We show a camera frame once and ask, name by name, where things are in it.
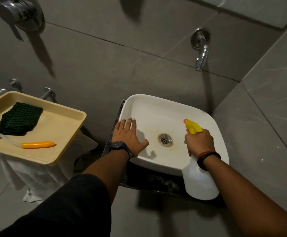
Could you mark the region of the person's right hand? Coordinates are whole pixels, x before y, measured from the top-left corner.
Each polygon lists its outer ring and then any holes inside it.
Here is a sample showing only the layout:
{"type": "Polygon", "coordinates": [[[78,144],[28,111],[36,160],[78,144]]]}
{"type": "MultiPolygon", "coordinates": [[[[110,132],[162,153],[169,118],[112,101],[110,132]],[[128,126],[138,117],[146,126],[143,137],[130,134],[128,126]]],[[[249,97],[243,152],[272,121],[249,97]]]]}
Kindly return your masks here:
{"type": "Polygon", "coordinates": [[[203,129],[202,132],[192,134],[192,155],[198,158],[198,156],[206,151],[215,152],[213,137],[207,129],[203,129]]]}

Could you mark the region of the white spray bottle yellow nozzle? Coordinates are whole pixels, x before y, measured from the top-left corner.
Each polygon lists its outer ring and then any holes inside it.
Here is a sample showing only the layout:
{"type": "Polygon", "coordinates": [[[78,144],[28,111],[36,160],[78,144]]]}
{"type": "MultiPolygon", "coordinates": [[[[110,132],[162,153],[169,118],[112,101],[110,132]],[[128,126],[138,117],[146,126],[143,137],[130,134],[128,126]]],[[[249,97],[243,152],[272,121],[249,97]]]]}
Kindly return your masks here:
{"type": "Polygon", "coordinates": [[[192,155],[189,164],[182,169],[186,192],[198,200],[212,200],[217,198],[219,191],[209,174],[197,164],[197,157],[192,155]]]}

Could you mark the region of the person's left forearm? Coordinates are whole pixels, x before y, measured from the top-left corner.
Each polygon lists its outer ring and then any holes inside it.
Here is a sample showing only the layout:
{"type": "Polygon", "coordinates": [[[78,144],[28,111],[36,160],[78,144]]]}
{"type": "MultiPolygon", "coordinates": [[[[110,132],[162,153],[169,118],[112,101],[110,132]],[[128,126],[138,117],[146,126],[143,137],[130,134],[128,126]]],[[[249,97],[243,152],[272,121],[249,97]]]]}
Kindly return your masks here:
{"type": "Polygon", "coordinates": [[[104,183],[111,205],[117,194],[119,182],[128,160],[129,155],[125,150],[112,150],[82,172],[82,174],[94,175],[104,183]]]}

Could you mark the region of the person's right forearm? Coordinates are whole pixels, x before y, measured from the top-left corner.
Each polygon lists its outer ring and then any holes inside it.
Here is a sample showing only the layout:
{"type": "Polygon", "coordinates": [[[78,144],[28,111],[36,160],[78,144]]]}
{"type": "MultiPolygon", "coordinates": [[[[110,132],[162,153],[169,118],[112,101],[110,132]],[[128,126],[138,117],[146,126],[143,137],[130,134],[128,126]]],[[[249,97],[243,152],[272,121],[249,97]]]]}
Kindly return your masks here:
{"type": "Polygon", "coordinates": [[[287,212],[216,155],[203,161],[242,234],[287,237],[287,212]]]}

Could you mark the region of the black smartwatch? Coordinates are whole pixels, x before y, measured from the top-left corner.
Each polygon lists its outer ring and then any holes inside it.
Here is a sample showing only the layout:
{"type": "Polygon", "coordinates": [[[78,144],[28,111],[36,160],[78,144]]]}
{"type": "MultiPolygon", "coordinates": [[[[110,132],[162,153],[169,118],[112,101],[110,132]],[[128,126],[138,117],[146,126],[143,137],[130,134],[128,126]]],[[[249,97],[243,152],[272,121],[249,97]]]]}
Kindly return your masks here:
{"type": "Polygon", "coordinates": [[[110,145],[110,150],[124,150],[129,156],[129,160],[133,157],[133,153],[125,142],[116,141],[110,145]]]}

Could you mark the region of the chrome basin drain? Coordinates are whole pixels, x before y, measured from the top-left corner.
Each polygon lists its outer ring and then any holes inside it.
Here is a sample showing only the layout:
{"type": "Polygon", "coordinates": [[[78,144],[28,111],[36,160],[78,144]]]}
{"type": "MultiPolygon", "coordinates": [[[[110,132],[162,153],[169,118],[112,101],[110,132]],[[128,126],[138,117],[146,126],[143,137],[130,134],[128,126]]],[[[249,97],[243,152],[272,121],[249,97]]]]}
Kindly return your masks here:
{"type": "Polygon", "coordinates": [[[170,147],[173,145],[172,137],[165,133],[162,133],[158,136],[158,141],[164,147],[170,147]]]}

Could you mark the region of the black wrist band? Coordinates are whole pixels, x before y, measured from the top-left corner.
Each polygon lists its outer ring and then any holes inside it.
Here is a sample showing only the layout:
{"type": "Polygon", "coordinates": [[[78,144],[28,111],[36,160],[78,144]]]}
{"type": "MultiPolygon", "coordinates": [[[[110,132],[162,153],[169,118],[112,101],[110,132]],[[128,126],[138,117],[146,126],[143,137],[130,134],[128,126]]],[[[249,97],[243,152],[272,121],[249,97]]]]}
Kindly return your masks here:
{"type": "Polygon", "coordinates": [[[197,164],[198,166],[204,170],[204,171],[208,171],[207,168],[204,166],[203,162],[206,158],[210,157],[210,156],[216,156],[217,158],[221,159],[220,154],[218,154],[217,152],[212,152],[212,151],[206,151],[201,153],[198,158],[197,158],[197,164]]]}

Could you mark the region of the white ceramic wash basin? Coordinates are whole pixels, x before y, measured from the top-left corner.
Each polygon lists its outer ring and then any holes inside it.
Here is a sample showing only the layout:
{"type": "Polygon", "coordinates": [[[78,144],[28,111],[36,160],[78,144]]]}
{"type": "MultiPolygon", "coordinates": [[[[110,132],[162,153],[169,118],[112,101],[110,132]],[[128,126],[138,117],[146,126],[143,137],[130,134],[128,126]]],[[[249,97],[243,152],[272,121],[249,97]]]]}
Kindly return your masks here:
{"type": "Polygon", "coordinates": [[[155,96],[136,94],[126,100],[119,117],[120,120],[129,118],[137,122],[139,141],[149,141],[148,147],[137,157],[131,158],[131,163],[153,171],[182,176],[182,169],[190,161],[184,144],[187,133],[184,119],[189,119],[210,132],[216,152],[229,164],[227,148],[217,123],[200,109],[155,96]],[[162,133],[172,137],[172,146],[164,147],[159,143],[158,136],[162,133]]]}

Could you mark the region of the beige plastic tray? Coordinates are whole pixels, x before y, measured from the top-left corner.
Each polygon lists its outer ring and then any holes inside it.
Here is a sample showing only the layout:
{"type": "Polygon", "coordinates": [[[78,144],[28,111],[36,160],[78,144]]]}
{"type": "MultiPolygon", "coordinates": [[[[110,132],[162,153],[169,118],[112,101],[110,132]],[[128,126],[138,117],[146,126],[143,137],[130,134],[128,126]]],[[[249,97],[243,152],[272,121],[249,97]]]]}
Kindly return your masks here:
{"type": "Polygon", "coordinates": [[[17,102],[43,108],[39,121],[24,136],[9,136],[18,143],[54,142],[56,146],[39,149],[22,149],[0,138],[0,153],[39,164],[55,164],[77,135],[86,113],[24,93],[11,91],[0,96],[0,120],[17,102]]]}

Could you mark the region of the white towel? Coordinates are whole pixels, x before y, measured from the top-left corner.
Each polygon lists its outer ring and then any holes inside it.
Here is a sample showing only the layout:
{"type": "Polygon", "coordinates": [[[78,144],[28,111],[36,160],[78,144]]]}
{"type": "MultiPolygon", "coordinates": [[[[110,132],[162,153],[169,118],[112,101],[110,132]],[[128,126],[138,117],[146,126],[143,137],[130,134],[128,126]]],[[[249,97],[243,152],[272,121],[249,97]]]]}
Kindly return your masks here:
{"type": "Polygon", "coordinates": [[[27,187],[24,202],[41,203],[73,177],[75,161],[97,147],[97,142],[79,131],[52,166],[4,154],[0,154],[0,163],[8,182],[15,190],[27,187]]]}

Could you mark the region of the black shirt sleeve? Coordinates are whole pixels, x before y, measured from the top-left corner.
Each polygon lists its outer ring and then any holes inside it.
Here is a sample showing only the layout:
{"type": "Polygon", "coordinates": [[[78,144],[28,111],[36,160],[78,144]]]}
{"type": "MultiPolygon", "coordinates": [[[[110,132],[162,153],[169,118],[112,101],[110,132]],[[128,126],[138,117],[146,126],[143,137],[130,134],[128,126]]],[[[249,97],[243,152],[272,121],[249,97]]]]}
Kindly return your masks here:
{"type": "Polygon", "coordinates": [[[110,237],[111,221],[104,183],[81,174],[0,231],[0,237],[110,237]]]}

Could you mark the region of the dark green scrub cloth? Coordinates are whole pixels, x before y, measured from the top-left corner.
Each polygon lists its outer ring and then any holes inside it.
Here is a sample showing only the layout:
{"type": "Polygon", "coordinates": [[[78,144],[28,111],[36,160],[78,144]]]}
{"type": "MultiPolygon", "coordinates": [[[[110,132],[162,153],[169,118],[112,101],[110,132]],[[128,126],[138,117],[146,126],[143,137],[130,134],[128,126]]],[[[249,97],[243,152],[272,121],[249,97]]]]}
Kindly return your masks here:
{"type": "Polygon", "coordinates": [[[2,115],[0,134],[23,136],[32,131],[43,113],[43,108],[17,102],[2,115]]]}

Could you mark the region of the chrome shower mixer valve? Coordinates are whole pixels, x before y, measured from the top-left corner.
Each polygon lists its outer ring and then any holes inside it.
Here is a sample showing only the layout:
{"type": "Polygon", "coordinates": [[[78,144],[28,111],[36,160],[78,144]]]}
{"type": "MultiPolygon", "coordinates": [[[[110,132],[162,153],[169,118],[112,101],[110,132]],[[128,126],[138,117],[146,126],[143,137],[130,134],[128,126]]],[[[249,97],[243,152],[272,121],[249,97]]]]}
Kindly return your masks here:
{"type": "Polygon", "coordinates": [[[38,0],[0,0],[0,18],[23,42],[18,28],[27,32],[37,31],[43,23],[43,11],[38,0]]]}

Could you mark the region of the orange handled cleaning brush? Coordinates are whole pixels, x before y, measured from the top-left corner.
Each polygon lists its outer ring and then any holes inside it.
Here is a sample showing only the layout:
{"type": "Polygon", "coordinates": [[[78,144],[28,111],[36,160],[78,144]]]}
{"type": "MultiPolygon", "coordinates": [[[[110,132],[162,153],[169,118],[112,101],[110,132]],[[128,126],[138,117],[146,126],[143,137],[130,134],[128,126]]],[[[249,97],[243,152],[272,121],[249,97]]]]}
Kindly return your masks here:
{"type": "Polygon", "coordinates": [[[54,142],[18,143],[1,133],[0,133],[0,139],[3,139],[9,142],[10,144],[22,149],[39,149],[39,148],[50,148],[56,146],[56,143],[54,142]]]}

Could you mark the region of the chrome wall tap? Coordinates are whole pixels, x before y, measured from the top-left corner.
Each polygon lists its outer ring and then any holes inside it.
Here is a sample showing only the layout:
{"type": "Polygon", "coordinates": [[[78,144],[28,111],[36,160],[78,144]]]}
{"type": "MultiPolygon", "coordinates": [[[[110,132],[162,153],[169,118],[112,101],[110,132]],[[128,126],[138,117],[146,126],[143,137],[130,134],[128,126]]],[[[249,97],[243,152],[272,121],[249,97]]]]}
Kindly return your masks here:
{"type": "Polygon", "coordinates": [[[198,28],[191,36],[190,43],[193,49],[199,52],[196,59],[195,70],[203,71],[208,62],[209,44],[211,41],[211,33],[209,29],[201,27],[198,28]]]}

